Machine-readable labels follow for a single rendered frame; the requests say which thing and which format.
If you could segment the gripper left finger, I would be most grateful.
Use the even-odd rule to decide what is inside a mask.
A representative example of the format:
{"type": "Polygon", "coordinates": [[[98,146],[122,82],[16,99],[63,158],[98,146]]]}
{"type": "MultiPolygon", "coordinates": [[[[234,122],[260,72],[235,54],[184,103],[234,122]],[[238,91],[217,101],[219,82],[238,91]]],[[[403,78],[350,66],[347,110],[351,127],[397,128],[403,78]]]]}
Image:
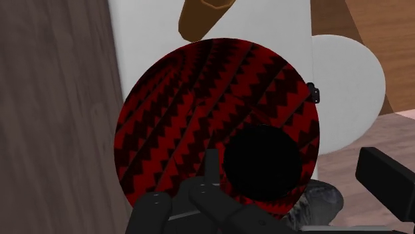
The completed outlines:
{"type": "MultiPolygon", "coordinates": [[[[219,151],[206,150],[205,174],[188,181],[186,197],[195,211],[176,218],[201,214],[221,229],[222,234],[297,234],[254,204],[242,205],[222,192],[219,180],[219,151]]],[[[170,220],[172,198],[164,192],[145,193],[137,199],[125,234],[163,234],[170,220]]]]}

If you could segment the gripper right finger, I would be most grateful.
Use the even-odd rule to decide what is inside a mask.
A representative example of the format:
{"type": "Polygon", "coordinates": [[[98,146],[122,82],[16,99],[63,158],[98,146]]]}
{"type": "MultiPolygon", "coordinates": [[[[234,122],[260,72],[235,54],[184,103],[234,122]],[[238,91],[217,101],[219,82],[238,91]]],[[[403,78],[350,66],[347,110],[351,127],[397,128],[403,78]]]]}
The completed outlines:
{"type": "Polygon", "coordinates": [[[415,173],[375,147],[362,147],[356,179],[402,222],[415,223],[415,173]]]}

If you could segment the black round object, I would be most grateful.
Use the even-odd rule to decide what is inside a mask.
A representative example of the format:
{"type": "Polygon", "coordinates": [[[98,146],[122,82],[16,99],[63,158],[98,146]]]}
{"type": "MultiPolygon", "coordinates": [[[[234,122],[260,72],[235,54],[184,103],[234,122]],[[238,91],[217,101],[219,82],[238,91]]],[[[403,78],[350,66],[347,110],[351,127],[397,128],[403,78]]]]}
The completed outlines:
{"type": "Polygon", "coordinates": [[[275,201],[293,190],[302,161],[296,142],[282,129],[248,126],[229,139],[223,168],[241,195],[255,201],[275,201]]]}

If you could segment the grey mottled stone-like object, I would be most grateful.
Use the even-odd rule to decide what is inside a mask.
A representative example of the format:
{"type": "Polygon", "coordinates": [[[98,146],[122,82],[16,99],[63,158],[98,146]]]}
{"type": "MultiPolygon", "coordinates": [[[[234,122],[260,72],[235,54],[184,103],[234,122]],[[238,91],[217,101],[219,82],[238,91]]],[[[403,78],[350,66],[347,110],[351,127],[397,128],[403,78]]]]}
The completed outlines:
{"type": "Polygon", "coordinates": [[[307,225],[329,225],[343,205],[344,198],[335,186],[312,179],[281,221],[294,230],[307,225]]]}

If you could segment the red black zigzag round plate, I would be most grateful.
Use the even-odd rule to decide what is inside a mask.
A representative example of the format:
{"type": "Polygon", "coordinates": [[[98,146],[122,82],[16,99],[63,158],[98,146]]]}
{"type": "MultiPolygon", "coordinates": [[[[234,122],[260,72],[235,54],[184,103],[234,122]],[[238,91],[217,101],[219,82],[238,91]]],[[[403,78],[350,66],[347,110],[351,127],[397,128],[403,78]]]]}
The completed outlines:
{"type": "Polygon", "coordinates": [[[130,91],[114,138],[114,163],[130,204],[148,192],[175,196],[204,172],[204,152],[222,152],[249,125],[282,129],[299,147],[302,172],[285,196],[258,206],[282,218],[314,171],[319,118],[300,74],[272,50],[241,39],[207,39],[153,64],[130,91]]]}

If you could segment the brown vase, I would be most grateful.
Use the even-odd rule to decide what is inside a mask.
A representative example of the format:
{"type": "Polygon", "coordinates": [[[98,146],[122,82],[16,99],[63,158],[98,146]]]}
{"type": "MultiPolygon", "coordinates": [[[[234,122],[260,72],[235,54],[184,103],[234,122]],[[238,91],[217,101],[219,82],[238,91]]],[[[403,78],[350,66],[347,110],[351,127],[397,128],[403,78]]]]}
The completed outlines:
{"type": "Polygon", "coordinates": [[[202,40],[235,1],[185,0],[178,21],[178,32],[191,43],[202,40]]]}

